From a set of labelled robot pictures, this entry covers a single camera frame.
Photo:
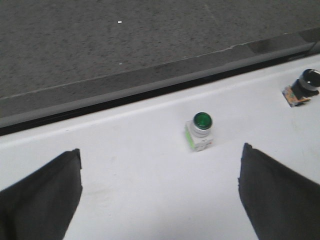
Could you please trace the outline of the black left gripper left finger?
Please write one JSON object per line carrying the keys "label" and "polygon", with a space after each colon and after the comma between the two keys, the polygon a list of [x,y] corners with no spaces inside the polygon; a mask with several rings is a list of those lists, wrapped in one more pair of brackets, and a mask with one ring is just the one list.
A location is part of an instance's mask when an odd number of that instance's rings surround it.
{"label": "black left gripper left finger", "polygon": [[65,151],[0,192],[2,240],[62,240],[82,195],[81,153]]}

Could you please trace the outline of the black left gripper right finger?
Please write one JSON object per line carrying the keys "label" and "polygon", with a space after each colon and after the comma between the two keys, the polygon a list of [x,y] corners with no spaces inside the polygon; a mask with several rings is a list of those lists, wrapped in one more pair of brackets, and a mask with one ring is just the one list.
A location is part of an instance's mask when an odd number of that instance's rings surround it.
{"label": "black left gripper right finger", "polygon": [[240,201],[260,240],[318,240],[320,185],[245,143]]}

